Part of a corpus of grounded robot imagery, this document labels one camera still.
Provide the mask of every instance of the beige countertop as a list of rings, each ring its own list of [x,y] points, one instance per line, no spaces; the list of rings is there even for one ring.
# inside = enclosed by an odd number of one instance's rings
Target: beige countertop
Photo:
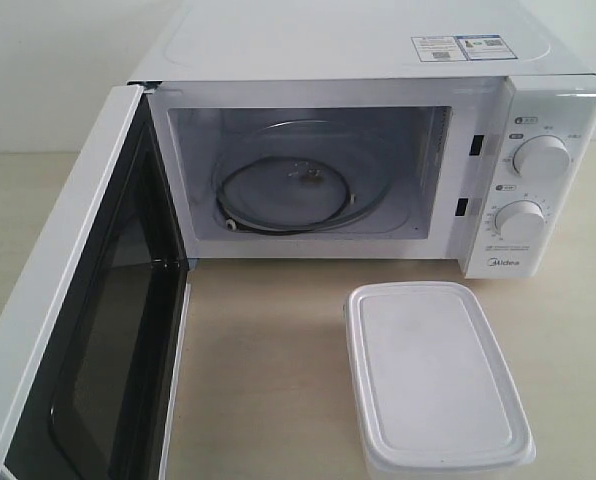
[[[0,156],[0,310],[73,156]],[[203,261],[190,274],[168,478],[366,480],[342,304],[356,286],[474,290],[520,391],[536,462],[596,479],[596,143],[538,274],[464,281],[449,261]]]

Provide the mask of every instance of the timer knob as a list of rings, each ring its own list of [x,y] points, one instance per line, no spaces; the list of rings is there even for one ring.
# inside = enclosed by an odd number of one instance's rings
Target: timer knob
[[[514,169],[527,180],[560,177],[571,164],[571,156],[562,140],[552,136],[532,138],[514,156]]]
[[[527,242],[538,237],[545,228],[545,217],[534,202],[510,203],[496,214],[496,229],[504,240]]]

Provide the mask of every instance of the midea logo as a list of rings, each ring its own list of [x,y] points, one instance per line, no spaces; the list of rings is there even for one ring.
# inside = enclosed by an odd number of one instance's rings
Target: midea logo
[[[490,258],[487,260],[488,267],[517,267],[520,262],[515,260],[501,260],[500,258]]]

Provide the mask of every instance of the white container lid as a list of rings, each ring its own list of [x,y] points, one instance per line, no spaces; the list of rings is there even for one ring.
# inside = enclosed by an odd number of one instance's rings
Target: white container lid
[[[471,290],[455,283],[368,285],[346,306],[366,451],[375,466],[490,470],[535,458],[496,339]]]

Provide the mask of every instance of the open microwave door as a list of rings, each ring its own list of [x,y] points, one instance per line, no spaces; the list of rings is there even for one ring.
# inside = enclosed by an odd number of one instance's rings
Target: open microwave door
[[[0,475],[163,476],[187,270],[144,89],[114,88],[0,317]]]

